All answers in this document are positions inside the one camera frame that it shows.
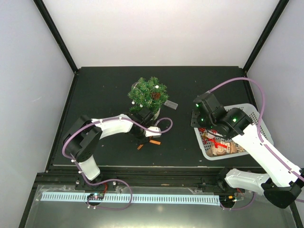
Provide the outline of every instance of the plastic basket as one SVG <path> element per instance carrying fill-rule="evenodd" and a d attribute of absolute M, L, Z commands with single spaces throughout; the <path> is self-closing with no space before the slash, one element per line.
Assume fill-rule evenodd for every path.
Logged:
<path fill-rule="evenodd" d="M 260 116 L 260 113 L 256 110 L 256 108 L 252 105 L 252 104 L 237 104 L 237 105 L 230 105 L 230 106 L 225 106 L 225 109 L 228 111 L 232 108 L 239 108 L 241 110 L 243 110 L 251 119 L 252 121 L 257 124 L 257 120 Z M 227 155 L 222 155 L 222 156 L 214 156 L 214 157 L 209 157 L 206 154 L 206 151 L 210 149 L 212 142 L 210 141 L 203 141 L 201 135 L 202 132 L 200 132 L 198 130 L 198 128 L 194 128 L 196 137 L 198 139 L 199 142 L 199 147 L 201 148 L 201 151 L 203 152 L 203 155 L 205 158 L 207 158 L 208 160 L 220 160 L 220 159 L 226 159 L 226 158 L 232 158 L 232 157 L 238 157 L 238 156 L 243 156 L 243 155 L 247 155 L 248 152 L 241 152 L 241 153 L 233 153 L 233 154 L 227 154 Z M 264 123 L 264 121 L 262 120 L 261 123 L 261 133 L 265 136 L 265 138 L 267 138 L 267 140 L 271 143 L 274 144 L 271 135 Z M 221 138 L 216 137 L 216 140 L 222 140 L 224 142 L 230 142 L 232 140 L 224 140 Z"/>

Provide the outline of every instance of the red wire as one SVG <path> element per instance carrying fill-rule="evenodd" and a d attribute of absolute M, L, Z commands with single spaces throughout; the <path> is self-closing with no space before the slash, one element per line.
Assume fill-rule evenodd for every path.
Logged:
<path fill-rule="evenodd" d="M 105 192 L 108 190 L 108 184 L 107 183 L 104 183 L 104 194 Z"/>
<path fill-rule="evenodd" d="M 221 147 L 224 147 L 224 148 L 227 148 L 227 146 L 226 145 L 223 145 L 223 144 L 221 144 L 221 143 L 219 143 L 219 142 L 216 142 L 215 141 L 215 139 L 210 139 L 210 138 L 207 138 L 209 141 L 211 141 L 211 142 L 213 142 L 214 143 L 214 146 L 215 146 L 215 148 L 217 148 L 218 146 L 221 146 Z"/>
<path fill-rule="evenodd" d="M 242 194 L 242 196 L 244 196 L 245 197 L 245 195 L 241 192 L 241 190 L 239 189 L 239 188 L 237 188 L 237 191 L 239 192 L 239 193 L 241 193 Z"/>

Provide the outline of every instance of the black frame edge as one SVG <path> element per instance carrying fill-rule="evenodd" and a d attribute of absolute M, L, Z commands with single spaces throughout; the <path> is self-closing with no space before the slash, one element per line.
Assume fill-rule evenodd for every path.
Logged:
<path fill-rule="evenodd" d="M 69 63 L 72 71 L 74 73 L 76 73 L 78 71 L 78 68 L 70 54 L 70 52 L 68 51 L 55 23 L 52 20 L 52 17 L 50 15 L 50 13 L 48 12 L 43 0 L 34 0 L 34 3 L 36 4 L 38 10 L 40 11 L 44 21 L 46 22 L 49 30 L 51 31 L 51 33 L 53 34 L 57 44 L 59 45 L 63 55 L 65 56 L 67 62 Z"/>
<path fill-rule="evenodd" d="M 33 201 L 34 201 L 35 194 L 36 194 L 36 189 L 32 188 L 32 190 L 30 191 L 29 197 L 28 197 L 27 204 L 24 208 L 21 221 L 19 223 L 19 228 L 24 228 L 27 223 L 27 220 L 29 217 L 29 212 L 30 212 L 30 209 L 31 209 Z"/>
<path fill-rule="evenodd" d="M 253 91 L 252 91 L 250 83 L 245 80 L 243 81 L 243 83 L 244 83 L 244 87 L 245 87 L 249 102 L 258 110 L 257 103 L 256 103 L 255 97 L 253 95 Z"/>
<path fill-rule="evenodd" d="M 264 45 L 265 41 L 267 40 L 269 34 L 271 33 L 271 31 L 274 28 L 278 19 L 280 18 L 281 14 L 284 11 L 288 2 L 289 2 L 289 0 L 280 0 L 278 2 L 274 12 L 272 13 L 269 21 L 267 22 L 267 24 L 265 26 L 260 38 L 258 39 L 258 41 L 257 41 L 255 47 L 253 48 L 247 62 L 245 63 L 245 65 L 243 67 L 245 73 L 247 73 L 248 70 L 250 69 L 250 67 L 252 66 L 253 62 L 255 61 L 255 59 L 258 55 L 258 53 L 262 49 L 262 46 Z"/>
<path fill-rule="evenodd" d="M 304 228 L 301 217 L 300 217 L 300 214 L 299 214 L 299 211 L 298 211 L 298 208 L 296 207 L 295 202 L 292 202 L 292 204 L 290 204 L 290 210 L 293 214 L 296 228 Z"/>
<path fill-rule="evenodd" d="M 54 155 L 55 155 L 55 152 L 57 150 L 57 146 L 59 145 L 58 141 L 60 141 L 60 136 L 61 136 L 62 131 L 63 131 L 63 125 L 64 125 L 64 122 L 66 120 L 67 112 L 68 112 L 68 109 L 69 109 L 71 101 L 72 101 L 72 97 L 73 97 L 73 93 L 74 93 L 74 90 L 75 90 L 75 87 L 76 87 L 77 80 L 78 80 L 78 73 L 74 74 L 74 78 L 73 78 L 70 90 L 68 92 L 68 95 L 67 95 L 66 104 L 65 104 L 65 107 L 63 109 L 61 118 L 60 118 L 59 126 L 58 126 L 58 129 L 57 129 L 55 138 L 54 138 L 54 142 L 53 142 L 53 145 L 52 145 L 50 155 L 48 157 L 48 161 L 47 161 L 47 165 L 46 165 L 46 169 L 45 169 L 46 172 L 48 172 L 48 170 L 51 169 L 50 166 L 52 166 L 52 160 L 54 159 Z"/>

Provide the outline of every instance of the gray floor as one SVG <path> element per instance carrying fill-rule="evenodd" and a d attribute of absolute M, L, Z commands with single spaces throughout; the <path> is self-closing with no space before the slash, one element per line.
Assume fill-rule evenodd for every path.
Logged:
<path fill-rule="evenodd" d="M 295 228 L 290 209 L 257 198 L 241 211 L 218 206 L 132 204 L 123 211 L 88 209 L 85 203 L 34 201 L 27 228 Z M 246 204 L 250 199 L 240 201 Z"/>

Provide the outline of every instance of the orange object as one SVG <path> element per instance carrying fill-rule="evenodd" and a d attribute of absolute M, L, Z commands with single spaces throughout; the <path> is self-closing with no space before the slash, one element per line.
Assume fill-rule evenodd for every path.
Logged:
<path fill-rule="evenodd" d="M 154 143 L 154 144 L 156 144 L 156 145 L 160 145 L 160 144 L 161 144 L 161 142 L 155 141 L 155 140 L 150 140 L 150 142 L 151 142 L 151 143 Z"/>

